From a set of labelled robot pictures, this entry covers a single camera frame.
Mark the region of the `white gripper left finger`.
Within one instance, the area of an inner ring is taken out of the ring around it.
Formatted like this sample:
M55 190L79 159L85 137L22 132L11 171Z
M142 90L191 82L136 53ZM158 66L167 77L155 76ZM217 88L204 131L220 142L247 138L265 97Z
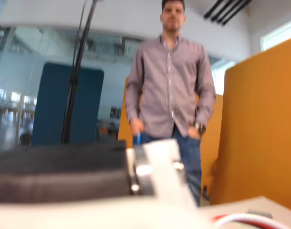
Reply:
M196 208L156 198L0 204L0 229L212 229Z

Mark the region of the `person's left hand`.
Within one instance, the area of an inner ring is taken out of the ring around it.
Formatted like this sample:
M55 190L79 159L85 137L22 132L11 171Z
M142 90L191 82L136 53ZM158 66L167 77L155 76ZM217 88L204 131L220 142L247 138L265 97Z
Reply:
M188 127L188 135L193 138L193 139L197 139L200 140L202 138L201 134L199 133L199 131L193 127L193 126L189 126Z

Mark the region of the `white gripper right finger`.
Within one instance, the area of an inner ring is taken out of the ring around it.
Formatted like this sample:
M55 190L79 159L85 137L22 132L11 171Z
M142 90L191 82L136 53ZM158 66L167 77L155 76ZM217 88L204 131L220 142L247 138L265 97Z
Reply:
M185 168L174 139L159 140L126 150L131 191L160 202L195 209Z

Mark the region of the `person's right hand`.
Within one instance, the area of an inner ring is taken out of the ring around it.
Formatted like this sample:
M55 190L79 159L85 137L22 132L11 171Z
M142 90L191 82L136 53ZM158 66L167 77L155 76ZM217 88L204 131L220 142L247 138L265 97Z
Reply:
M133 118L130 121L132 133L134 136L137 136L138 134L142 133L144 131L144 124L139 118Z

